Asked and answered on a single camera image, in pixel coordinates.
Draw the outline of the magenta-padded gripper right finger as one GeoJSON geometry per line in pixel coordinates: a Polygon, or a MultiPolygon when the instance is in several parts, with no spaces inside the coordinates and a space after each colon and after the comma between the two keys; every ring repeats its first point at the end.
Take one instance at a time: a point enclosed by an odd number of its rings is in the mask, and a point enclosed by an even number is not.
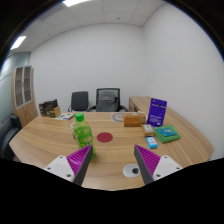
{"type": "Polygon", "coordinates": [[[168,155],[159,156],[139,145],[134,146],[134,156],[137,160],[145,185],[182,169],[182,167],[168,155]]]}

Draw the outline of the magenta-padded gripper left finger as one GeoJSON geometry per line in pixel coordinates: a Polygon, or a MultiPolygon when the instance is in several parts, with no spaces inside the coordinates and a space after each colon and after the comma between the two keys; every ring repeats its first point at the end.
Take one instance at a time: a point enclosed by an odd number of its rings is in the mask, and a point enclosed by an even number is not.
{"type": "Polygon", "coordinates": [[[81,186],[93,155],[93,146],[89,145],[69,156],[58,156],[44,170],[81,186]]]}

